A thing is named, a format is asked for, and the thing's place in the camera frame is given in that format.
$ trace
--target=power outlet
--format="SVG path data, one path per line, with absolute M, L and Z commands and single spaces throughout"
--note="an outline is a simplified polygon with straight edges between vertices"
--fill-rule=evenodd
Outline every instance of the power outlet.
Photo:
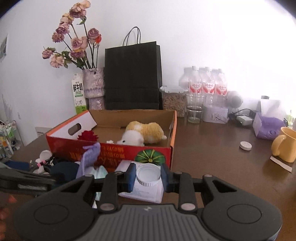
M 42 136 L 44 135 L 46 132 L 50 131 L 51 128 L 48 128 L 48 127 L 35 127 L 35 130 L 36 130 L 36 133 L 37 133 L 37 136 Z

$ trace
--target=white device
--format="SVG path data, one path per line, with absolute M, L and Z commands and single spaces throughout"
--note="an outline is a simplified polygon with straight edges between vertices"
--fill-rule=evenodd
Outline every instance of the white device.
M 251 117 L 244 115 L 237 116 L 237 120 L 242 124 L 242 126 L 249 126 L 253 122 L 253 119 Z
M 237 112 L 238 108 L 243 104 L 243 99 L 237 91 L 229 91 L 227 93 L 228 112 Z

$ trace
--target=brown table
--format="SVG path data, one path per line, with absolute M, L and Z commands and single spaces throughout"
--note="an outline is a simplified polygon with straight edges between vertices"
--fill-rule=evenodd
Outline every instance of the brown table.
M 250 142 L 251 151 L 239 148 L 241 141 Z M 184 126 L 178 119 L 172 171 L 190 173 L 201 178 L 204 174 L 213 174 L 226 182 L 246 190 L 276 205 L 283 215 L 283 226 L 278 241 L 295 241 L 296 228 L 296 172 L 289 173 L 272 162 L 272 142 L 257 139 L 252 129 L 234 127 L 231 124 L 201 123 Z M 13 159 L 20 161 L 35 160 L 41 151 L 48 149 L 46 138 L 39 137 L 25 148 L 19 150 Z M 196 194 L 199 207 L 202 201 Z M 17 196 L 19 205 L 31 197 Z M 142 203 L 120 198 L 120 203 Z M 163 203 L 177 204 L 177 194 L 163 196 Z M 19 240 L 8 221 L 9 240 Z

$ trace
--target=purple cloth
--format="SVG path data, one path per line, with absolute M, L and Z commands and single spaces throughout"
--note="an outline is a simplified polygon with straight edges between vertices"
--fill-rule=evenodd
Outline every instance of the purple cloth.
M 87 150 L 85 153 L 83 153 L 80 166 L 77 171 L 76 178 L 84 176 L 84 170 L 87 167 L 91 167 L 94 165 L 94 163 L 97 161 L 98 156 L 101 152 L 101 145 L 99 142 L 92 146 L 84 146 L 84 150 Z
M 261 119 L 261 127 L 257 137 L 262 139 L 274 140 L 281 131 L 281 127 L 285 124 L 282 120 L 273 117 L 263 117 L 259 114 Z

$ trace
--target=stuffed animal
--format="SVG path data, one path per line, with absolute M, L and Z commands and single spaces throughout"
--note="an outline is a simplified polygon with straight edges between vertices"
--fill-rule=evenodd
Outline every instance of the stuffed animal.
M 160 125 L 155 122 L 142 124 L 137 121 L 132 121 L 126 127 L 126 131 L 128 130 L 135 130 L 140 132 L 144 138 L 145 144 L 154 144 L 160 142 L 161 140 L 167 139 Z
M 144 138 L 140 132 L 134 130 L 125 131 L 118 145 L 144 146 Z

